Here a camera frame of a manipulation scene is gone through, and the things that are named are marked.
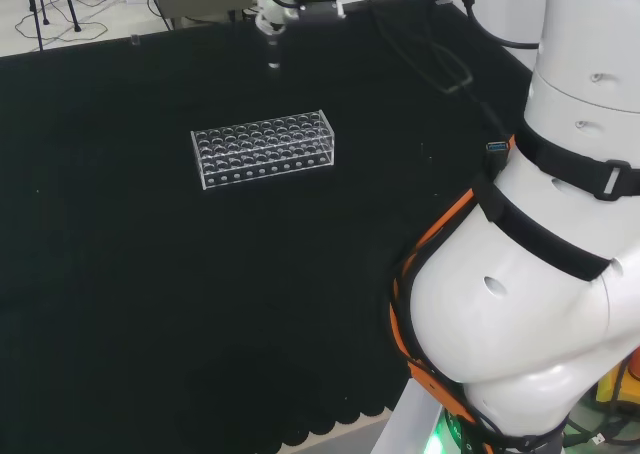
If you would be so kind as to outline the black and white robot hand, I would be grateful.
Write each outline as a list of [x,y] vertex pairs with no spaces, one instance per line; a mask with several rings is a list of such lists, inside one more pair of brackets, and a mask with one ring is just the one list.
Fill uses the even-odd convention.
[[257,0],[255,25],[268,39],[282,35],[290,24],[328,22],[344,17],[339,0]]

